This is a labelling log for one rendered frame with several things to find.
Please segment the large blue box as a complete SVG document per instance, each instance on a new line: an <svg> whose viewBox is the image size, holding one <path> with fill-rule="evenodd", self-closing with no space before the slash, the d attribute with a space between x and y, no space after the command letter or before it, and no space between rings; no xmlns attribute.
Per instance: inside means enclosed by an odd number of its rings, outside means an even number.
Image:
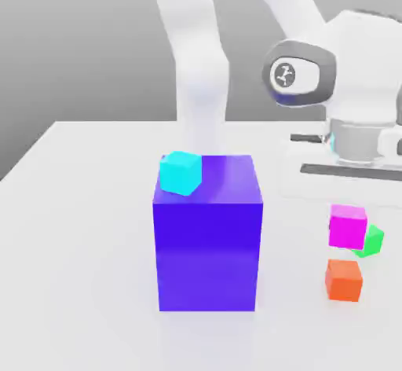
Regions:
<svg viewBox="0 0 402 371"><path fill-rule="evenodd" d="M249 155L204 156L188 197L155 187L152 201L159 309L253 311L263 217Z"/></svg>

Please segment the small magenta cube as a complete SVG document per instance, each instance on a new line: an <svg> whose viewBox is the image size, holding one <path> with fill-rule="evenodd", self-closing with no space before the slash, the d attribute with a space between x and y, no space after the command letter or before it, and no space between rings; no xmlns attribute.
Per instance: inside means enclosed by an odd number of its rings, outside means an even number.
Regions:
<svg viewBox="0 0 402 371"><path fill-rule="evenodd" d="M330 210L328 244L335 248L362 250L367 231L364 208L332 204Z"/></svg>

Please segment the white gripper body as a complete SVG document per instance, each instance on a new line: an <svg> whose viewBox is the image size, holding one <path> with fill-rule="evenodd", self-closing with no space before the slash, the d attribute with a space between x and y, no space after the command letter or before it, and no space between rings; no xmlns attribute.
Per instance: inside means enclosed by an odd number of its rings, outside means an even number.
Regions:
<svg viewBox="0 0 402 371"><path fill-rule="evenodd" d="M402 170L347 167L287 157L280 168L286 197L333 203L402 207Z"/></svg>

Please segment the small cyan cube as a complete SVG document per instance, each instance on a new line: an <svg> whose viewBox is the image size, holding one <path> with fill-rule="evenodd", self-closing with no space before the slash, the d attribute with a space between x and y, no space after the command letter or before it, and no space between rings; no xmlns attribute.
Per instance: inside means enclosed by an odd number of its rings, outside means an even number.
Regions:
<svg viewBox="0 0 402 371"><path fill-rule="evenodd" d="M173 151L159 162L159 184L163 191L187 197L199 187L202 178L201 155Z"/></svg>

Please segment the small green cube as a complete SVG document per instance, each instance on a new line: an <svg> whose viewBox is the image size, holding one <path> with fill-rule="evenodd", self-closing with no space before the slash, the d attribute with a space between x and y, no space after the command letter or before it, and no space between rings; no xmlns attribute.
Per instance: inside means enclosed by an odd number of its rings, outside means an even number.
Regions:
<svg viewBox="0 0 402 371"><path fill-rule="evenodd" d="M365 235L364 248L362 250L353 250L353 253L359 258L378 254L382 248L384 235L383 230L374 224L370 224Z"/></svg>

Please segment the small orange cube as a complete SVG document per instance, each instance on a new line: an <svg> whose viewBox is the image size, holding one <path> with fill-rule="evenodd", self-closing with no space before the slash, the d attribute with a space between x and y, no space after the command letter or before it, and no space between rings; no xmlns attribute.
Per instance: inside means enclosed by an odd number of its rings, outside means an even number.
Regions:
<svg viewBox="0 0 402 371"><path fill-rule="evenodd" d="M363 276L357 261L329 259L325 273L328 299L358 302Z"/></svg>

